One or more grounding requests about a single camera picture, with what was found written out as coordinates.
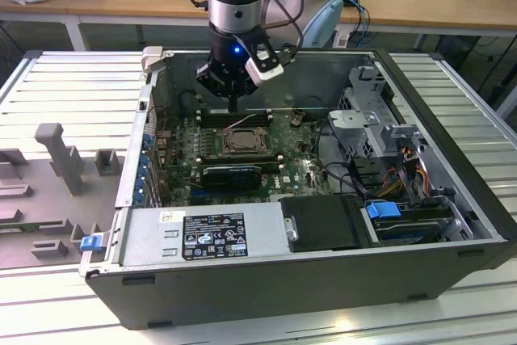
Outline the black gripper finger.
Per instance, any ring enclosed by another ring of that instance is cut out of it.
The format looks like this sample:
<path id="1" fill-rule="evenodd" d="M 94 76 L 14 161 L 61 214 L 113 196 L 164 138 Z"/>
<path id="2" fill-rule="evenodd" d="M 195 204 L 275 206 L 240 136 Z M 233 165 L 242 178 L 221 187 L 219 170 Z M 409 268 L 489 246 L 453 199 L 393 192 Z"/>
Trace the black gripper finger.
<path id="1" fill-rule="evenodd" d="M 239 99 L 252 95 L 258 87 L 254 84 L 250 77 L 237 80 L 233 84 L 233 111 L 238 111 Z"/>
<path id="2" fill-rule="evenodd" d="M 197 69 L 196 80 L 212 95 L 227 98 L 228 111 L 233 112 L 233 79 L 225 64 L 209 60 Z"/>

